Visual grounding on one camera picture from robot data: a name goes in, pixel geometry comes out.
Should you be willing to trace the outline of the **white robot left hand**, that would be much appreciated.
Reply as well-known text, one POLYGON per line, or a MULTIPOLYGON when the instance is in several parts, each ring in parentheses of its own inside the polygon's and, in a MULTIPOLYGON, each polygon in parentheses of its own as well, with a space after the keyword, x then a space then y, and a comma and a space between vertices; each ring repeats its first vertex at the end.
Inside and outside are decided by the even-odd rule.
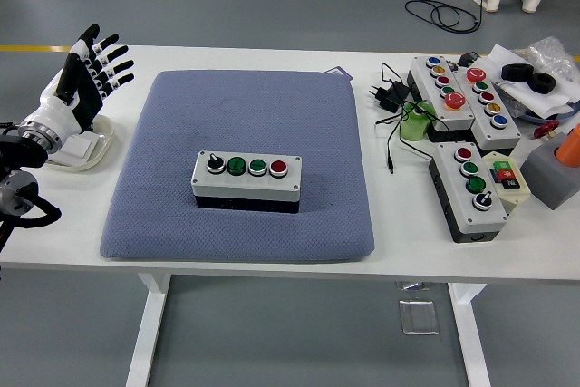
POLYGON ((71 47, 63 68, 43 90, 39 108, 20 123, 20 136, 54 153, 69 137, 90 129, 104 99, 134 79, 133 60, 114 62, 128 47, 116 44, 117 34, 98 41, 99 32, 92 24, 71 47))

